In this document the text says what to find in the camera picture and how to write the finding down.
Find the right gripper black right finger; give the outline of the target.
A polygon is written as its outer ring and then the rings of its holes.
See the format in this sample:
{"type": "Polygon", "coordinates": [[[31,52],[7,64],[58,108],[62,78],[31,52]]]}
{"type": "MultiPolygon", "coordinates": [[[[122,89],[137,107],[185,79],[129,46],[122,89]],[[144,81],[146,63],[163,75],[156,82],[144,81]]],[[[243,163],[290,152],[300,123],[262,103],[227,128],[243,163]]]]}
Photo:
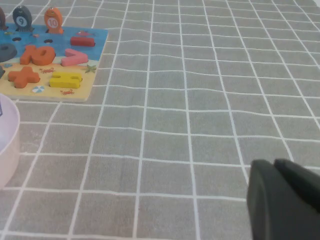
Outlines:
{"type": "Polygon", "coordinates": [[[294,192],[308,205],[320,212],[320,176],[287,159],[276,159],[274,167],[294,192]]]}

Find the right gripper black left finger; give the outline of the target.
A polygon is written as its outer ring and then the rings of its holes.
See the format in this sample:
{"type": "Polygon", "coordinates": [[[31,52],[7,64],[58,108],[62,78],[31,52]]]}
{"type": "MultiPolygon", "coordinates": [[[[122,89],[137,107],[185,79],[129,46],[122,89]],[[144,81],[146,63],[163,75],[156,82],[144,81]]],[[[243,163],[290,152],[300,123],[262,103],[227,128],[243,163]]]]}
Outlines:
{"type": "Polygon", "coordinates": [[[251,163],[246,197],[254,240],[318,240],[320,213],[264,159],[251,163]]]}

